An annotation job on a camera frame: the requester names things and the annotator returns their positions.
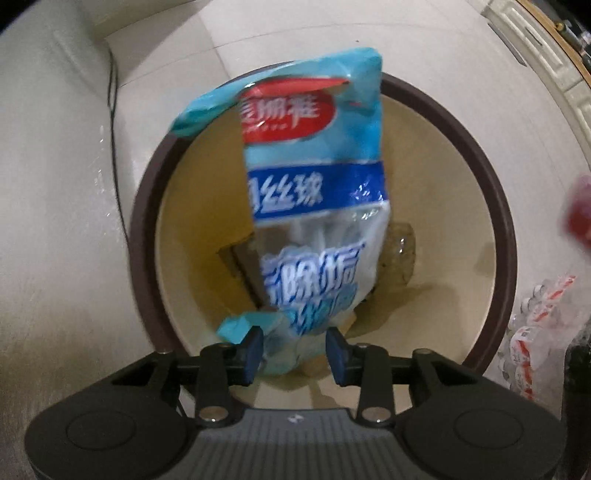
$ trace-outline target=plastic bag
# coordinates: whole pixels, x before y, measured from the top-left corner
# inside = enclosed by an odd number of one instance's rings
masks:
[[[265,340],[266,372],[323,353],[326,329],[374,286],[389,220],[381,64],[375,50],[357,48],[275,67],[204,95],[173,125],[177,135],[194,135],[240,102],[261,274],[269,305],[290,329],[281,352],[271,354]],[[245,318],[255,325],[259,317]],[[239,342],[231,322],[218,333]]]

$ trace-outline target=trash can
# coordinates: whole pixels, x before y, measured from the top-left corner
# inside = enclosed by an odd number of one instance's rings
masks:
[[[514,302],[517,248],[509,206],[486,155],[448,111],[384,74],[382,153],[391,221],[414,231],[410,282],[388,271],[357,309],[349,342],[391,355],[431,348],[483,372]],[[130,228],[130,266],[145,328],[160,351],[197,355],[219,341],[230,314],[253,310],[220,251],[253,231],[236,108],[195,139],[168,134],[139,186]],[[354,407],[356,387],[326,375],[262,377],[234,393],[256,407]],[[404,390],[397,408],[410,406]]]

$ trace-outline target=white floor tile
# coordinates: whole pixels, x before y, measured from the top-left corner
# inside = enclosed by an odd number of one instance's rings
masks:
[[[328,25],[420,25],[454,29],[427,0],[213,0],[200,12],[215,46],[286,30]]]
[[[218,47],[230,77],[282,61],[317,57],[359,46],[347,27],[301,28],[247,38]]]
[[[460,31],[467,33],[474,30],[477,25],[486,24],[486,19],[466,0],[427,0],[427,2]]]
[[[166,65],[119,89],[115,144],[126,225],[139,181],[174,118],[193,99],[227,80],[219,57],[209,50]]]
[[[109,35],[122,86],[191,54],[210,50],[212,40],[190,2],[145,18]]]
[[[453,29],[448,19],[428,0],[326,0],[334,23],[340,25],[420,25]]]
[[[322,2],[313,0],[213,0],[200,12],[215,46],[283,30],[330,25]]]

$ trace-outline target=red and white packaging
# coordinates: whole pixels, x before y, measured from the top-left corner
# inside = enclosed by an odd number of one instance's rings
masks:
[[[511,361],[515,365],[529,364],[535,370],[548,358],[549,340],[547,332],[541,327],[521,327],[509,342]]]
[[[534,370],[529,363],[519,365],[515,369],[515,384],[525,398],[533,400],[534,397]]]
[[[557,303],[538,303],[527,316],[526,324],[529,326],[555,327],[560,320],[560,309]]]
[[[544,292],[542,301],[550,303],[558,303],[560,301],[568,300],[570,290],[577,277],[575,275],[565,275],[559,277],[554,285],[549,286]]]

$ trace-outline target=red logo label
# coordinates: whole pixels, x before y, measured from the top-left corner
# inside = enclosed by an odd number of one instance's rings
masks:
[[[332,95],[321,90],[243,98],[242,138],[245,143],[256,143],[308,137],[325,128],[335,112]]]

